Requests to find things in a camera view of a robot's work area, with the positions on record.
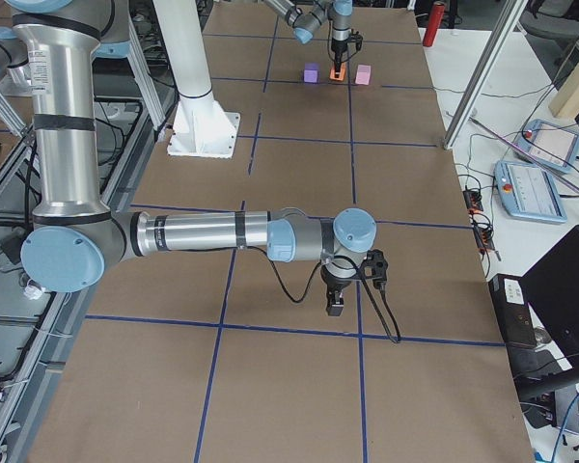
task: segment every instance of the black monitor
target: black monitor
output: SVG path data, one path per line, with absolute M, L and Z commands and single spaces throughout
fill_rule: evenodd
M 579 368 L 579 225 L 521 278 L 524 296 L 573 369 Z

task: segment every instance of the white table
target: white table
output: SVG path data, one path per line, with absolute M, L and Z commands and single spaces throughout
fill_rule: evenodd
M 463 91 L 470 79 L 476 62 L 479 60 L 484 45 L 489 37 L 487 31 L 440 30 L 432 48 L 426 48 L 427 62 L 434 87 L 436 89 L 451 89 Z M 521 95 L 545 87 L 550 79 L 542 68 L 534 51 L 521 33 L 513 33 L 501 54 L 498 63 L 483 89 L 486 94 L 492 95 Z M 544 92 L 521 98 L 495 98 L 481 96 L 477 103 L 476 118 L 496 132 L 506 135 L 519 130 L 521 124 L 536 106 Z M 444 124 L 448 126 L 451 117 L 447 113 L 454 113 L 461 94 L 438 90 L 438 101 Z M 532 119 L 553 121 L 558 125 L 569 125 L 572 120 L 556 120 L 548 109 L 548 103 L 556 95 L 554 90 L 537 109 Z M 469 159 L 469 141 L 474 133 L 483 133 L 471 123 L 467 123 L 454 146 L 455 162 L 466 164 Z M 470 167 L 488 174 L 493 173 L 494 164 L 503 156 L 513 159 L 513 155 L 498 141 L 487 140 L 483 137 L 474 137 L 472 143 L 472 161 Z M 457 166 L 460 174 L 466 174 L 462 166 Z M 482 183 L 488 186 L 491 179 L 471 172 Z M 579 176 L 575 173 L 568 176 L 579 185 Z M 465 177 L 460 178 L 461 185 L 465 184 Z M 474 186 L 470 179 L 468 186 Z M 561 184 L 557 185 L 561 194 L 571 192 Z M 563 200 L 568 221 L 564 225 L 546 225 L 528 221 L 511 219 L 502 208 L 500 199 L 495 193 L 491 201 L 491 190 L 482 191 L 482 203 L 485 213 L 493 217 L 495 225 L 494 242 L 502 258 L 498 261 L 491 255 L 490 271 L 487 279 L 496 273 L 523 275 L 537 260 L 562 238 L 572 227 L 579 224 L 579 200 Z M 553 345 L 548 348 L 555 357 L 562 357 L 562 352 Z M 562 368 L 569 368 L 567 361 L 560 362 Z M 534 448 L 543 458 L 549 459 L 557 437 L 555 428 L 546 427 L 533 429 L 529 425 L 528 432 Z M 568 446 L 560 446 L 558 462 L 573 462 L 579 459 L 579 450 L 572 447 L 579 443 L 579 436 L 566 436 Z

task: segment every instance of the orange block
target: orange block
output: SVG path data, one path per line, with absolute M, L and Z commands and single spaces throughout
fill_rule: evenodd
M 338 80 L 340 82 L 345 80 L 345 63 L 341 64 L 341 72 L 339 72 L 339 75 L 335 73 L 334 66 L 330 69 L 330 80 Z

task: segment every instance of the red bottle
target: red bottle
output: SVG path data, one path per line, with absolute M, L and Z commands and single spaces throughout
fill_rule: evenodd
M 444 2 L 434 2 L 431 7 L 431 13 L 428 16 L 427 30 L 425 31 L 425 37 L 423 38 L 423 46 L 432 46 L 435 41 L 435 34 L 440 28 L 442 23 L 442 17 L 444 16 L 444 10 L 446 10 L 446 3 Z

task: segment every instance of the pink cube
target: pink cube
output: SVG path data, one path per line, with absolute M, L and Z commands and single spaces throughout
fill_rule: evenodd
M 305 65 L 304 81 L 309 84 L 317 83 L 317 75 L 319 74 L 318 63 L 307 63 Z
M 371 79 L 371 66 L 358 65 L 358 69 L 356 69 L 356 84 L 369 85 L 370 79 Z

